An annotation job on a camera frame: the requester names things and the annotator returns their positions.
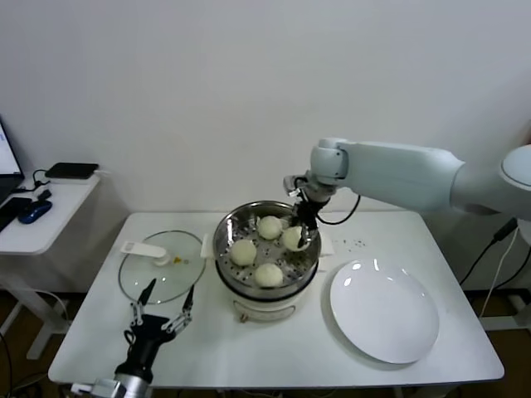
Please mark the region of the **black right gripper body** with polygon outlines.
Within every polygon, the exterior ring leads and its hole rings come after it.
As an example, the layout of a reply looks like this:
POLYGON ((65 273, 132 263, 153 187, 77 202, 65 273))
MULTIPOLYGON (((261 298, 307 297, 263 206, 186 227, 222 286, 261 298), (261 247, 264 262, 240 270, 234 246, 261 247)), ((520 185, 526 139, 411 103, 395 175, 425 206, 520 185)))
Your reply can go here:
POLYGON ((326 201, 312 201, 297 197, 293 209, 299 210, 300 226, 316 227, 317 215, 327 205, 326 201))

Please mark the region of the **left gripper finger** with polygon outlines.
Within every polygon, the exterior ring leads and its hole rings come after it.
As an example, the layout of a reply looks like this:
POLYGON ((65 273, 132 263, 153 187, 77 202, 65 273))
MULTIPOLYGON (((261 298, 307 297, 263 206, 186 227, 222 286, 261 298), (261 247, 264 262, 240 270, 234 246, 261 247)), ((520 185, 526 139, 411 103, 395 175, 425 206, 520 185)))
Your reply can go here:
POLYGON ((131 327, 141 326, 143 324, 144 307, 149 301, 155 284, 156 279, 152 279, 146 288, 142 290, 139 298, 135 302, 131 303, 131 308, 133 310, 133 318, 130 323, 131 327))
POLYGON ((190 324, 192 321, 194 289, 194 285, 189 289, 181 313, 176 318, 169 320, 162 326, 162 329, 165 332, 182 332, 190 324))

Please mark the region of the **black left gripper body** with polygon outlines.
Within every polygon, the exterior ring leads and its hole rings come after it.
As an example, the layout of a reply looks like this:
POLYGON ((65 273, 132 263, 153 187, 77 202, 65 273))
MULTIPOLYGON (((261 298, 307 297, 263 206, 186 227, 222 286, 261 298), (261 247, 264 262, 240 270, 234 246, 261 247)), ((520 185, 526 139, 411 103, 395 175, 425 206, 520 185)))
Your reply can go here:
POLYGON ((152 366, 159 348, 171 342, 176 332, 165 332, 162 326, 170 319, 157 315, 144 314, 141 326, 129 327, 124 332, 129 344, 127 357, 114 373, 128 376, 153 376, 152 366))

